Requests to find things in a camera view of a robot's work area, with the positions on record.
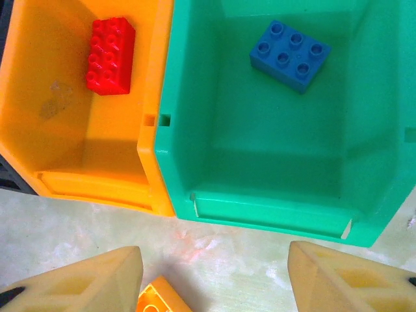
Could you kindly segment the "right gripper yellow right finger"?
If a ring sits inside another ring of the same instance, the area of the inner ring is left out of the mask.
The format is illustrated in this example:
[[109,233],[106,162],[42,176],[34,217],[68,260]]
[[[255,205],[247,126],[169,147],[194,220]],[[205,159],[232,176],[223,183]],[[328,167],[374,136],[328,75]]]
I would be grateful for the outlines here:
[[415,273],[292,241],[288,273],[299,311],[414,311]]

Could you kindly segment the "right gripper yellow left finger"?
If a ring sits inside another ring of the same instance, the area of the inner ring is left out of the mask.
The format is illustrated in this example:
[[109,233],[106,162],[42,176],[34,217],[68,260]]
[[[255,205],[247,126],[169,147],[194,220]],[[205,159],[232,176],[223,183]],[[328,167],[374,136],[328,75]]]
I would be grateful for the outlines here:
[[1,311],[135,311],[143,276],[138,246],[126,246],[17,281]]

